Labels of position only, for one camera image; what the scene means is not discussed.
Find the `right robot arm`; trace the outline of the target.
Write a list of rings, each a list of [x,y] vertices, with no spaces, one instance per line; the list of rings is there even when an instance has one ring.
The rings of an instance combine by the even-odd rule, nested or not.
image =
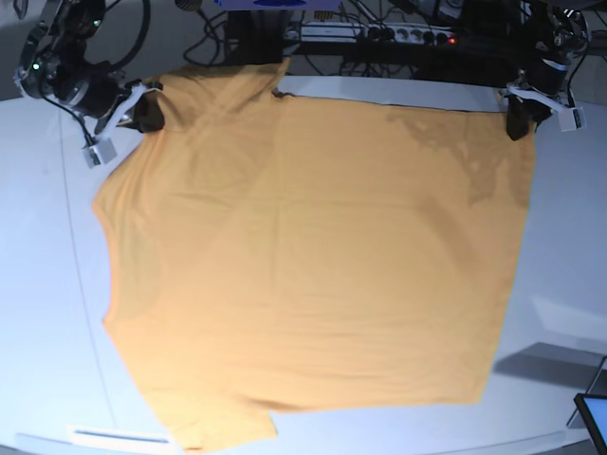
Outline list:
[[[141,51],[151,24],[151,3],[131,49],[119,61],[91,63],[87,41],[109,10],[103,1],[47,1],[23,46],[14,81],[24,96],[44,100],[79,123],[85,143],[94,145],[115,128],[143,134],[161,130],[165,118],[153,93],[159,82],[124,79],[123,68]]]

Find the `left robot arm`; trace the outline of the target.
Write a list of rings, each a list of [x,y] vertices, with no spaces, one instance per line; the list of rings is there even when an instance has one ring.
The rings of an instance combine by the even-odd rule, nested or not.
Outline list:
[[[589,50],[591,33],[581,11],[544,1],[519,1],[518,76],[500,91],[506,133],[517,141],[555,116],[563,132],[586,127],[572,80]]]

